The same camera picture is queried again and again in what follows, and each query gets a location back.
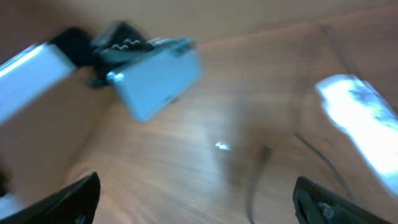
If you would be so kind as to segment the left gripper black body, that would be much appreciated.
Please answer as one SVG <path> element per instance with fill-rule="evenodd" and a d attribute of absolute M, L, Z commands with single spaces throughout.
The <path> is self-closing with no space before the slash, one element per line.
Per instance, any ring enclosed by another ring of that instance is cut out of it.
<path fill-rule="evenodd" d="M 69 27 L 49 40 L 76 66 L 92 67 L 95 73 L 88 78 L 87 84 L 93 89 L 103 87 L 103 79 L 98 75 L 101 60 L 95 55 L 95 48 L 91 45 L 91 36 L 82 28 Z"/>

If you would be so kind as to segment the teal Galaxy smartphone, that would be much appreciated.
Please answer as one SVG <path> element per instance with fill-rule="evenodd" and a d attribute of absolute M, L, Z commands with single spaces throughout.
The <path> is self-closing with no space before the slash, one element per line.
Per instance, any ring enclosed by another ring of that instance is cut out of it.
<path fill-rule="evenodd" d="M 106 80 L 133 119 L 148 122 L 202 76 L 195 41 L 182 37 L 155 42 L 154 50 L 110 71 Z"/>

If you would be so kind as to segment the white power strip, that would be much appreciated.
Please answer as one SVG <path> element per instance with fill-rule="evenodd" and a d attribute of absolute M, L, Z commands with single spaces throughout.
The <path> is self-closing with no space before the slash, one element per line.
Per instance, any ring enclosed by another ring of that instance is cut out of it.
<path fill-rule="evenodd" d="M 351 139 L 381 184 L 396 196 L 397 113 L 369 82 L 354 75 L 333 75 L 315 88 L 333 125 Z"/>

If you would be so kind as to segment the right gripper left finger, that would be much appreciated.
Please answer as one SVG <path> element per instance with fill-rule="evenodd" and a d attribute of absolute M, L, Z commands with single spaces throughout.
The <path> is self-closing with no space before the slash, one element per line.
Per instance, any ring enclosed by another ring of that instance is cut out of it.
<path fill-rule="evenodd" d="M 92 224 L 100 193 L 100 178 L 96 172 L 92 172 L 41 201 L 3 218 L 1 224 Z"/>

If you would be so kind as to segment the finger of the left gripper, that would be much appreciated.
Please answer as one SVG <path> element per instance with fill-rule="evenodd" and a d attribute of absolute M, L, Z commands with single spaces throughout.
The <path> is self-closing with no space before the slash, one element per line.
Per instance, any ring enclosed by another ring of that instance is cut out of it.
<path fill-rule="evenodd" d="M 90 42 L 95 58 L 94 81 L 106 81 L 106 75 L 118 66 L 155 49 L 126 21 L 114 21 Z"/>

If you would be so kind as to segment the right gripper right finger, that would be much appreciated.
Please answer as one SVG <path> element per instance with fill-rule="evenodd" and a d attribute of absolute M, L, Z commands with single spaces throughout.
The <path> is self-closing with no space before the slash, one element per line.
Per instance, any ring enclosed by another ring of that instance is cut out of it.
<path fill-rule="evenodd" d="M 304 176 L 296 180 L 293 202 L 300 224 L 390 224 Z"/>

